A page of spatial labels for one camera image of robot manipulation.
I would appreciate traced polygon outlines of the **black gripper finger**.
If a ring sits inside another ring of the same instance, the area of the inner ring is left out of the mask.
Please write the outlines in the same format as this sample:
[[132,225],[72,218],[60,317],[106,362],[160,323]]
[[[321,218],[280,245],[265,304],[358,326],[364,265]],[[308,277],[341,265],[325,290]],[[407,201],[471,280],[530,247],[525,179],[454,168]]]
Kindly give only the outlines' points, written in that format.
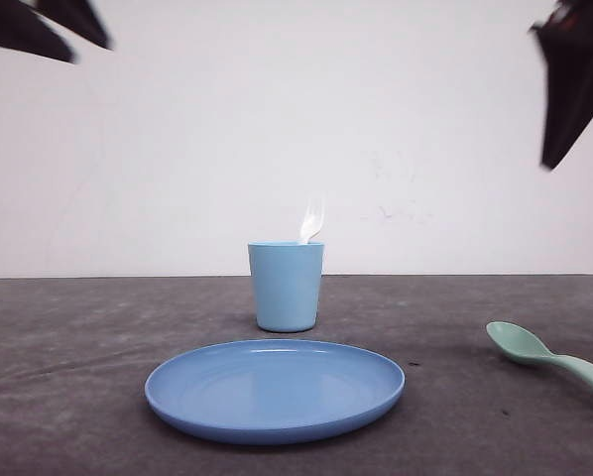
[[38,0],[32,8],[96,46],[110,50],[112,41],[94,8],[86,0]]
[[551,171],[593,119],[593,1],[558,1],[531,31],[546,65],[540,162]]
[[23,2],[0,2],[0,48],[74,62],[73,51]]

